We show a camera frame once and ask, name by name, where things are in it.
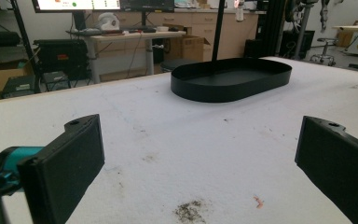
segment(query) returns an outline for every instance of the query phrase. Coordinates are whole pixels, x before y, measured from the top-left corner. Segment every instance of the screw hole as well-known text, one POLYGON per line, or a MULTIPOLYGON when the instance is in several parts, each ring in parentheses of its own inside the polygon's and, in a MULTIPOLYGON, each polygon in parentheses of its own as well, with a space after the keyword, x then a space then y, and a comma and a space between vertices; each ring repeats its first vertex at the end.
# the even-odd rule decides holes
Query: screw hole
POLYGON ((339 124, 336 124, 336 123, 328 123, 328 125, 333 126, 333 127, 339 127, 339 124))
POLYGON ((78 120, 75 120, 75 121, 70 122, 69 124, 70 124, 70 125, 77 125, 78 123, 79 123, 79 121, 78 121, 78 120))

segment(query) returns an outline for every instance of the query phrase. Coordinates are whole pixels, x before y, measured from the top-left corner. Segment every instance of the metal pole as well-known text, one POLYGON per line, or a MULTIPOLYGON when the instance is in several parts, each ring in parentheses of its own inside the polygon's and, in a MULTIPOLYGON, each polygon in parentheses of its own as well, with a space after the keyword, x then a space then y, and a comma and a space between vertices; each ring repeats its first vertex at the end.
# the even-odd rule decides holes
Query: metal pole
POLYGON ((301 45, 302 45, 302 40, 304 38, 304 34, 305 34, 305 29, 307 27, 307 22, 308 22, 308 17, 310 16, 310 9, 313 7, 313 4, 306 4, 304 6, 304 19, 303 21, 301 22, 301 29, 300 29, 300 33, 298 35, 298 40, 297 40, 297 43, 296 43, 296 50, 295 50, 295 55, 293 56, 292 59, 294 60, 300 60, 300 57, 299 57, 299 53, 300 53, 300 50, 301 50, 301 45))
POLYGON ((31 49, 31 46, 30 46, 30 41, 28 39, 28 35, 27 35, 26 30, 25 30, 25 25, 24 25, 24 21, 22 20, 19 5, 17 4, 17 0, 10 0, 10 3, 11 3, 11 6, 13 7, 14 15, 16 16, 16 21, 17 21, 17 24, 18 24, 19 29, 20 29, 20 33, 21 33, 21 37, 22 37, 22 44, 25 47, 25 51, 27 52, 27 55, 28 55, 28 60, 30 60, 30 63, 31 63, 31 65, 33 67, 33 70, 34 70, 34 74, 36 76, 35 84, 34 84, 35 91, 37 93, 39 93, 40 92, 39 78, 41 78, 41 74, 38 72, 37 67, 36 67, 36 61, 34 60, 34 53, 33 53, 32 49, 31 49))
POLYGON ((224 9, 225 9, 225 0, 220 0, 219 9, 217 11, 216 32, 214 33, 214 42, 213 42, 213 54, 212 54, 213 64, 215 64, 217 60, 217 52, 219 49, 220 33, 222 31, 224 9))

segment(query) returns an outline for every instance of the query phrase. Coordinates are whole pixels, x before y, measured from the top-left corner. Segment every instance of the computer monitor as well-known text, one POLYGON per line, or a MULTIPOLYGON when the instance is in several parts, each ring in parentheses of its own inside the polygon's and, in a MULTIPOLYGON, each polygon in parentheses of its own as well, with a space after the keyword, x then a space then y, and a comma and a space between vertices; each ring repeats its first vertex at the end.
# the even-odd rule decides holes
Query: computer monitor
POLYGON ((120 0, 123 11, 174 12, 174 0, 120 0))
POLYGON ((76 12, 81 10, 119 11, 119 0, 32 0, 34 11, 76 12))

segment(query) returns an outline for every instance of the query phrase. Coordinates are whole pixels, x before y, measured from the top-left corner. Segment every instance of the table surface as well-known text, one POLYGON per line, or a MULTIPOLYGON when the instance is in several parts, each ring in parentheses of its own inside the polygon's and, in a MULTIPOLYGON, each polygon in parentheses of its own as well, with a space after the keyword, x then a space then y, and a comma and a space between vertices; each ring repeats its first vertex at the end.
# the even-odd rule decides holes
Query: table surface
MULTIPOLYGON (((295 155, 303 116, 358 138, 358 72, 269 59, 293 66, 289 84, 232 103, 180 98, 170 74, 1 100, 0 151, 100 114, 105 166, 68 223, 350 223, 295 155)), ((4 202, 32 222, 23 193, 4 202)))
POLYGON ((132 33, 125 35, 95 35, 91 36, 90 39, 97 42, 118 42, 133 39, 156 39, 156 38, 171 38, 185 35, 185 31, 178 32, 155 32, 155 33, 132 33))
POLYGON ((338 29, 341 31, 353 31, 358 32, 358 25, 352 25, 352 26, 333 26, 333 29, 338 29))

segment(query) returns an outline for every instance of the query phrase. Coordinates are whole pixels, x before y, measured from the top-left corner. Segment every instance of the black oval tray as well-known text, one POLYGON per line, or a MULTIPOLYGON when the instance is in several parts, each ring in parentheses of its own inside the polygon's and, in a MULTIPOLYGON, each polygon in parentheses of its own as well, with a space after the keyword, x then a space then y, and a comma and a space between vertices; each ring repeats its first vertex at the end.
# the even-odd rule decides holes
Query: black oval tray
POLYGON ((172 71, 171 90, 192 101, 231 102, 284 86, 291 72, 285 63, 253 58, 192 63, 172 71))

